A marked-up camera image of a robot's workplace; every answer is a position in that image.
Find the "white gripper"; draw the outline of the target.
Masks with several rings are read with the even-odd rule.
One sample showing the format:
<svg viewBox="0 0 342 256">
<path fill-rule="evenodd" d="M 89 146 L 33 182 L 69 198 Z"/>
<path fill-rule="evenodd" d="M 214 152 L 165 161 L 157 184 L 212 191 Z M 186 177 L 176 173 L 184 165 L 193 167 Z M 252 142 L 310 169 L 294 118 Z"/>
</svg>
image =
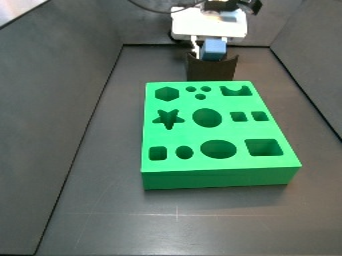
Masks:
<svg viewBox="0 0 342 256">
<path fill-rule="evenodd" d="M 176 40 L 192 41 L 197 59 L 201 59 L 197 39 L 221 38 L 220 52 L 226 54 L 228 41 L 241 42 L 248 35 L 248 18 L 241 9 L 233 12 L 216 12 L 205 11 L 202 7 L 173 7 L 171 20 L 171 37 Z"/>
</svg>

